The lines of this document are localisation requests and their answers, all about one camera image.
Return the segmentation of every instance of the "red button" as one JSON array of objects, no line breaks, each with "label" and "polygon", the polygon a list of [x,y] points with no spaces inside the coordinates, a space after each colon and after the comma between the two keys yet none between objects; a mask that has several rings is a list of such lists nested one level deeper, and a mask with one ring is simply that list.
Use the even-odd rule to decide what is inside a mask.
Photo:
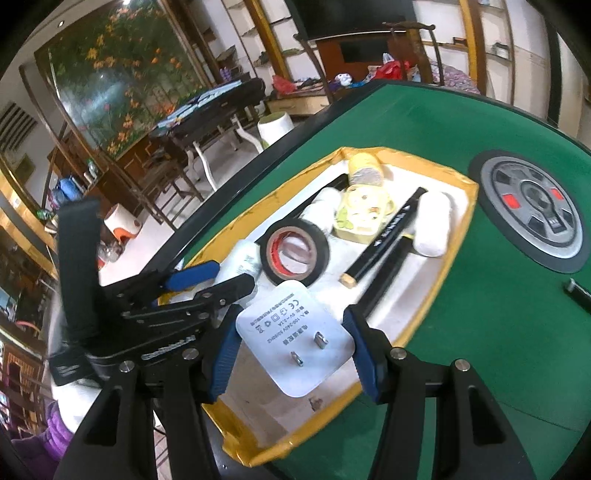
[{"label": "red button", "polygon": [[559,189],[550,189],[550,191],[552,192],[552,195],[554,195],[554,198],[556,198],[556,200],[564,200],[564,197],[560,193]]},{"label": "red button", "polygon": [[507,204],[507,206],[509,208],[516,209],[516,208],[521,207],[521,205],[519,204],[519,200],[517,200],[515,198],[515,195],[513,195],[513,194],[507,193],[507,194],[503,195],[503,200],[505,201],[505,203]]}]

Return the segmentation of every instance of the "blue gripper pad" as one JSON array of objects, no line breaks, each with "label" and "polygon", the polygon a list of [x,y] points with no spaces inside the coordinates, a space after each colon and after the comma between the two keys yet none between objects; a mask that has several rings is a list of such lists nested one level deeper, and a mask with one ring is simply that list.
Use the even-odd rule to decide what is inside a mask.
[{"label": "blue gripper pad", "polygon": [[231,305],[222,324],[215,330],[219,337],[215,342],[217,354],[211,363],[211,382],[208,391],[212,403],[226,391],[242,343],[242,338],[236,331],[236,317],[241,311],[240,305]]},{"label": "blue gripper pad", "polygon": [[187,290],[203,281],[216,278],[219,271],[220,264],[215,260],[210,260],[194,267],[173,272],[164,283],[164,286],[168,291]]},{"label": "blue gripper pad", "polygon": [[388,376],[387,355],[390,342],[381,330],[371,328],[363,315],[349,305],[343,312],[343,327],[355,341],[353,361],[363,391],[376,403],[381,402],[381,387]]}]

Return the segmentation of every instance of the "white table leg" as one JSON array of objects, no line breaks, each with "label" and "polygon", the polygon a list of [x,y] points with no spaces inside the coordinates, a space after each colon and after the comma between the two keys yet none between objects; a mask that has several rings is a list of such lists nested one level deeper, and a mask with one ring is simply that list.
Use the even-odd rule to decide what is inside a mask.
[{"label": "white table leg", "polygon": [[222,127],[220,127],[219,125],[217,126],[217,131],[220,132],[220,138],[224,137],[225,135],[228,136],[228,142],[230,143],[230,145],[232,146],[232,148],[235,151],[238,151],[238,145],[236,143],[236,137],[234,137],[234,132],[232,131],[232,129],[226,131],[224,130]]},{"label": "white table leg", "polygon": [[187,170],[193,169],[195,171],[195,173],[197,174],[197,177],[195,178],[195,182],[197,182],[201,179],[199,178],[199,172],[195,168],[195,155],[193,155],[193,151],[190,148],[186,149],[185,153],[187,154],[187,158],[189,159],[189,167]]},{"label": "white table leg", "polygon": [[217,185],[215,181],[213,181],[213,175],[211,169],[209,168],[209,162],[205,158],[205,155],[203,154],[201,148],[199,148],[199,144],[197,142],[193,142],[193,147],[195,148],[197,155],[199,155],[199,158],[201,158],[201,163],[203,164],[203,169],[205,170],[205,176],[207,177],[207,181],[212,186],[213,191],[216,192]]},{"label": "white table leg", "polygon": [[238,119],[237,115],[234,115],[232,117],[232,123],[236,127],[236,133],[238,135],[240,135],[247,142],[253,144],[255,146],[257,152],[262,153],[263,148],[262,148],[261,142],[259,142],[257,137],[253,137],[250,133],[248,133],[246,130],[244,130],[242,128],[242,125],[241,125],[240,120]]}]

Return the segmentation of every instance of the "black electrical tape roll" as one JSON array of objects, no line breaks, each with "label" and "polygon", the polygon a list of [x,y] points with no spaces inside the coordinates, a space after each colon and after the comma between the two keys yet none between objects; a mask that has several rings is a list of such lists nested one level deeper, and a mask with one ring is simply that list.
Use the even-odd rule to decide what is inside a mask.
[{"label": "black electrical tape roll", "polygon": [[[288,270],[280,260],[281,243],[290,235],[299,237],[310,253],[303,273]],[[297,280],[308,287],[320,278],[329,264],[329,242],[324,233],[313,223],[300,218],[284,218],[273,223],[261,237],[260,246],[262,269],[275,285],[285,280]]]}]

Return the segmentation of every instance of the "wooden cabinet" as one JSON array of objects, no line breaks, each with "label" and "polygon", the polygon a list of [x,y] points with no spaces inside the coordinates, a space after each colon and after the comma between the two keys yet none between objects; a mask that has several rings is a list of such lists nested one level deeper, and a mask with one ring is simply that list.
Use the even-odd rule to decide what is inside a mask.
[{"label": "wooden cabinet", "polygon": [[325,95],[298,96],[281,98],[267,102],[271,113],[286,112],[289,115],[314,115],[328,107],[329,100]]}]

